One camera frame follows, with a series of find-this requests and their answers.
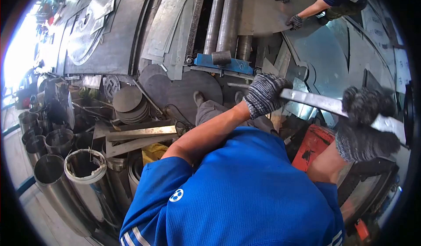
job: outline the stack of metal discs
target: stack of metal discs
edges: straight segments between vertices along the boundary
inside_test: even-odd
[[[125,124],[136,124],[149,114],[146,97],[136,86],[127,86],[114,94],[112,105],[116,116]]]

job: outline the steel pipe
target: steel pipe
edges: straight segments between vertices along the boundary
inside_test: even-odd
[[[37,118],[37,113],[30,113],[29,115],[23,117],[21,127],[22,133],[26,133],[29,128],[37,126]]]
[[[242,6],[243,0],[224,0],[217,52],[230,51],[234,57]]]
[[[37,161],[41,159],[43,155],[48,154],[47,148],[45,147],[45,136],[33,136],[25,144],[25,150],[28,154],[29,162],[31,163],[32,168],[34,168]]]
[[[250,59],[252,35],[238,36],[236,59],[242,59],[246,62]]]
[[[24,135],[22,136],[22,143],[26,145],[29,139],[31,139],[34,136],[42,135],[42,134],[43,134],[43,129],[41,127],[29,128],[29,130],[26,131]]]
[[[205,47],[203,54],[211,54],[216,51],[218,44],[219,27],[221,25],[222,10],[224,9],[224,0],[213,0],[210,10],[208,32],[206,33]]]
[[[61,219],[81,237],[89,237],[95,224],[87,216],[58,155],[43,155],[34,167],[35,181]]]
[[[118,235],[123,220],[117,215],[105,157],[92,149],[77,150],[64,160],[64,172],[98,225]]]
[[[73,132],[69,129],[57,129],[47,134],[45,145],[50,154],[66,157],[73,145]]]

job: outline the work boot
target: work boot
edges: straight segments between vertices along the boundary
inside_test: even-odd
[[[242,91],[236,92],[235,97],[234,97],[235,104],[238,105],[243,100],[243,97],[244,97],[244,93]]]
[[[193,93],[193,99],[197,107],[201,106],[205,101],[205,97],[203,96],[203,93],[201,91],[195,91]]]

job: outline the metal roller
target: metal roller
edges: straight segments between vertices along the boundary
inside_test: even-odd
[[[213,0],[203,54],[211,54],[216,51],[223,9],[224,0]]]
[[[232,56],[235,55],[242,6],[243,0],[224,0],[217,52],[230,51]]]
[[[39,189],[67,226],[81,237],[90,237],[96,225],[89,219],[64,174],[64,160],[58,155],[42,156],[35,164],[34,177]]]
[[[252,35],[238,36],[236,59],[242,59],[246,62],[250,59]]]

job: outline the gray pants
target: gray pants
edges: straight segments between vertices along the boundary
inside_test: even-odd
[[[201,106],[197,108],[196,114],[196,126],[214,118],[223,112],[228,111],[228,108],[214,102],[212,100],[205,101]],[[255,127],[269,134],[278,136],[275,129],[273,128],[272,122],[265,116],[257,117],[254,120],[247,120],[246,122],[239,125],[240,127]]]

